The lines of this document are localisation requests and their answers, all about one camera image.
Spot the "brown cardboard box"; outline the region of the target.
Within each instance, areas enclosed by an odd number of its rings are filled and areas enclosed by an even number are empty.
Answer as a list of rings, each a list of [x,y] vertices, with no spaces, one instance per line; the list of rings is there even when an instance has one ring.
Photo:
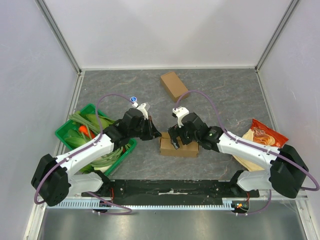
[[[174,103],[189,91],[174,71],[161,75],[160,83]]]

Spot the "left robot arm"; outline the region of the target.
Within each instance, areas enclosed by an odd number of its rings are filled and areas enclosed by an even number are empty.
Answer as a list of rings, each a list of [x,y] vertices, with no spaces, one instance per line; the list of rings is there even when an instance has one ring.
[[[53,157],[44,155],[35,170],[31,185],[35,188],[34,202],[38,197],[52,207],[66,197],[93,192],[99,197],[110,191],[109,179],[101,171],[78,174],[78,171],[99,157],[110,154],[128,144],[132,138],[149,141],[161,137],[147,111],[131,108],[121,119],[82,146]]]

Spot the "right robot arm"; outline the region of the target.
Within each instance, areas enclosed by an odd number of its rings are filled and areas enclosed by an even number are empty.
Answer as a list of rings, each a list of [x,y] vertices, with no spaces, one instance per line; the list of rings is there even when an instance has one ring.
[[[177,119],[177,124],[168,129],[168,134],[176,150],[181,145],[196,142],[205,150],[243,158],[262,168],[238,171],[229,184],[233,196],[269,189],[294,199],[302,189],[309,170],[294,147],[287,144],[283,147],[267,146],[245,140],[219,126],[207,126],[196,113],[184,107],[174,109],[172,116]]]

